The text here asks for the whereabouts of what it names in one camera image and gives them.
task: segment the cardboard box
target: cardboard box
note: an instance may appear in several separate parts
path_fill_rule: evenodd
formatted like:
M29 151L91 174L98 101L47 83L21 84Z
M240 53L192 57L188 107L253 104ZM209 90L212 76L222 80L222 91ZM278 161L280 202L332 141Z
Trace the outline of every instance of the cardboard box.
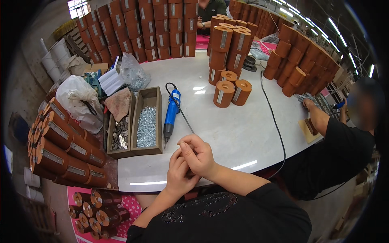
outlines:
M111 156L114 159L121 159L121 158L127 158L135 156L135 154L131 151L131 136L132 136L132 122L134 117L134 111L135 111L135 104L136 104L136 98L133 92L131 92L130 97L130 107L129 107L129 118L128 118L128 137L127 137L127 149L126 150L115 150L111 151L111 143L112 143L112 134L114 132L116 121L114 116L111 114L111 117L109 119L109 126L108 126L108 135L107 135L107 155Z
M138 120L140 113L145 107L156 107L156 146L137 147ZM162 154L162 96L159 87L141 89L138 92L137 103L135 105L134 120L132 122L131 151L135 155Z

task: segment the white table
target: white table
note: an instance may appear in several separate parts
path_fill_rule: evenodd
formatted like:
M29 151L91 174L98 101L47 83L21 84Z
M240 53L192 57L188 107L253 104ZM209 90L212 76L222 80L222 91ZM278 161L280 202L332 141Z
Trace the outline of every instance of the white table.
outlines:
M240 78L252 84L252 92L244 106L231 103L227 108L219 108L213 103L215 86L208 83L208 60L206 53L198 52L194 58L142 64L143 69L152 77L148 87L161 88L162 127L169 97L165 84L172 82L181 92L182 111L194 132L211 145L217 163L253 173L282 161L284 154L280 138L261 89L262 67L259 67L257 72L242 71ZM263 87L272 105L287 158L322 138L307 144L297 121L307 118L308 112L297 98L286 97L275 80L263 78ZM161 191L166 186L170 156L179 148L177 142L180 138L188 134L191 134L191 131L184 118L177 114L173 135L163 154L119 159L119 191ZM211 183L202 178L197 186Z

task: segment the black cable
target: black cable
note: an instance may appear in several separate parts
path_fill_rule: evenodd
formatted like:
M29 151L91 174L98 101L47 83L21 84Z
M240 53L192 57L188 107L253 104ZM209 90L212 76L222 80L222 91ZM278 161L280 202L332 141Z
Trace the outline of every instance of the black cable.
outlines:
M273 176L275 176L275 174L277 174L277 173L282 169L282 167L284 166L285 160L286 160L286 152L285 152L285 146L284 146L284 142L282 141L282 137L281 137L280 130L278 129L277 122L275 121L275 117L274 117L274 113L273 113L272 106L270 105L270 102L269 102L269 99L267 98L266 92L265 92L265 90L263 89L263 78L262 78L262 74L263 74L263 71L261 71L261 87L262 87L262 91L263 91L263 94L265 94L265 97L266 97L266 100L267 100L267 102L268 102L270 111L272 112L272 116L273 116L273 121L274 121L274 124L275 124L275 128L277 128L277 132L278 132L278 135L280 136L280 140L281 140L282 149L284 150L284 161L282 162L281 167L280 167L273 175L271 175L269 178L267 178L267 179L269 180L270 178L272 178Z
M177 101L175 100L175 98L173 98L172 94L171 94L170 91L168 90L168 84L173 85L174 89L177 89L177 86L176 86L175 84L173 84L173 83L168 82L168 83L165 84L165 89L166 89L166 91L169 93L170 98L172 98L172 100L174 101L174 103L178 106L178 109L180 109L180 112L181 112L182 116L184 117L184 119L185 119L185 121L186 121L186 124L188 125L189 129L191 130L191 132L194 134L194 131L193 131L191 125L189 125L189 122L188 122L188 120L186 119L184 113L182 112L180 106L177 104Z

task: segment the plastic bag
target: plastic bag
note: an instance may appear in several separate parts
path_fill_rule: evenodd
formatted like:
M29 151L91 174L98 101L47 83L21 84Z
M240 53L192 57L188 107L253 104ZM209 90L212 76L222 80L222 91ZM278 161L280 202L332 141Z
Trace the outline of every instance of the plastic bag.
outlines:
M151 81L151 75L145 73L135 57L126 52L123 52L120 74L124 78L124 83L134 92L146 88Z
M96 134L103 127L103 110L96 91L80 76L71 75L59 87L55 98L70 112L70 117L80 122L80 127ZM81 102L88 102L96 111L93 115Z

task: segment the woman's hand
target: woman's hand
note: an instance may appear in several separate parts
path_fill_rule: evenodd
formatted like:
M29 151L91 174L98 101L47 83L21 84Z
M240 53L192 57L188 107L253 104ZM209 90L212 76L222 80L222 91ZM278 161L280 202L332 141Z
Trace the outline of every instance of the woman's hand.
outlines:
M218 164L214 161L212 149L209 143L205 143L195 134L187 135L180 139L182 156L196 175L210 179L218 170Z
M165 187L165 191L177 200L192 190L200 180L199 175L194 175L191 179L185 176L189 170L189 166L184 157L179 157L180 154L181 149L178 149L170 158Z

